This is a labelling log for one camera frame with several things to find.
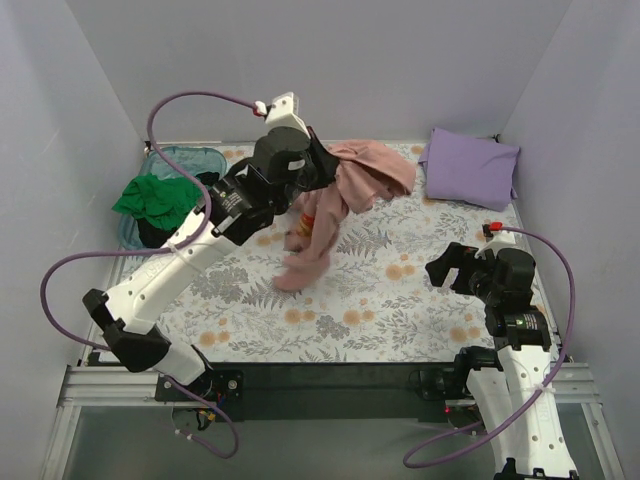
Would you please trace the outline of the pink t shirt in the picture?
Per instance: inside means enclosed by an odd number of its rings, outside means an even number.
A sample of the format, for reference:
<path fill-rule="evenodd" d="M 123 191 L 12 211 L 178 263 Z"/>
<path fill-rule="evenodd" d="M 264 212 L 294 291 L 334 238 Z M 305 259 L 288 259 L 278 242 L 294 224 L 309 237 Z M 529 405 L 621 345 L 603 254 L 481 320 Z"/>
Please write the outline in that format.
<path fill-rule="evenodd" d="M 301 194 L 290 208 L 292 223 L 284 237 L 289 255 L 284 272 L 273 278 L 281 291 L 304 289 L 326 272 L 340 225 L 350 213 L 362 214 L 379 199 L 390 201 L 413 191 L 415 167 L 381 142 L 346 140 L 328 151 L 339 160 L 335 180 Z"/>

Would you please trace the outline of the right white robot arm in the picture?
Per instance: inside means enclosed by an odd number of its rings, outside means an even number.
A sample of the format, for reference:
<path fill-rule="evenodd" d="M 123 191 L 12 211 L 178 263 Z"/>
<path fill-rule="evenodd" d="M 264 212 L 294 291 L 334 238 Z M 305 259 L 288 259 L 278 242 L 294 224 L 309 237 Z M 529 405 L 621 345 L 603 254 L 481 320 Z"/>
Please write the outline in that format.
<path fill-rule="evenodd" d="M 536 263 L 506 244 L 477 249 L 457 242 L 425 267 L 440 287 L 484 305 L 491 349 L 468 347 L 454 361 L 452 383 L 473 398 L 490 438 L 498 479 L 576 479 L 578 469 L 564 440 L 552 371 L 551 335 L 532 303 Z"/>

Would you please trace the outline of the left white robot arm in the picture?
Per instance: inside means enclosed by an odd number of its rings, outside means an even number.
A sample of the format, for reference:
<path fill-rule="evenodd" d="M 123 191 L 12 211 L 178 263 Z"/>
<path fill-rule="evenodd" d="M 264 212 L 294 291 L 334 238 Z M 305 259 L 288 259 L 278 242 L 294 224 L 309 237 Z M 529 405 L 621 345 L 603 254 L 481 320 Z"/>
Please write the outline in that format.
<path fill-rule="evenodd" d="M 213 386 L 206 357 L 163 334 L 160 315 L 198 275 L 270 226 L 300 194 L 331 185 L 338 165 L 313 131 L 275 127 L 261 137 L 251 157 L 206 188 L 163 252 L 118 285 L 84 296 L 110 352 L 131 372 L 154 369 L 188 398 L 205 398 Z"/>

